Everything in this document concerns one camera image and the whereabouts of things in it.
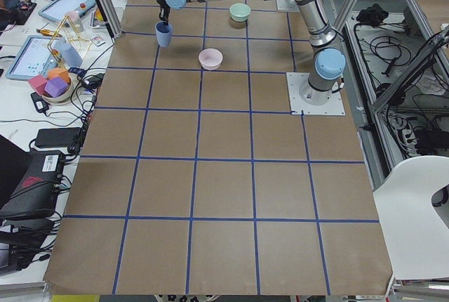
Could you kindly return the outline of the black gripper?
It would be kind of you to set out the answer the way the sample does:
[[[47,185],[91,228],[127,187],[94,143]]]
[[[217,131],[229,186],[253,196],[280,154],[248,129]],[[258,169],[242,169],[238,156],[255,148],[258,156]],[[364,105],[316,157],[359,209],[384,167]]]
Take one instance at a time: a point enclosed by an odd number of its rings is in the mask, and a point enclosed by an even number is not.
[[[167,4],[166,0],[156,0],[159,5],[159,20],[164,22],[166,25],[169,24],[170,16],[170,6]]]

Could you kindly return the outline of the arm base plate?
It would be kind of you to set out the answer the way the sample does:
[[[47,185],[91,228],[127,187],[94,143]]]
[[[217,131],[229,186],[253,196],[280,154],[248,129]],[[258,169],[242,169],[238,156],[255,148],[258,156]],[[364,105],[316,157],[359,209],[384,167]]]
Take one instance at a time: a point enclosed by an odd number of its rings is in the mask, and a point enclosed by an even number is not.
[[[299,13],[295,0],[276,0],[276,9],[282,13]]]
[[[345,116],[340,85],[317,91],[309,85],[308,72],[287,72],[290,113],[293,115]]]

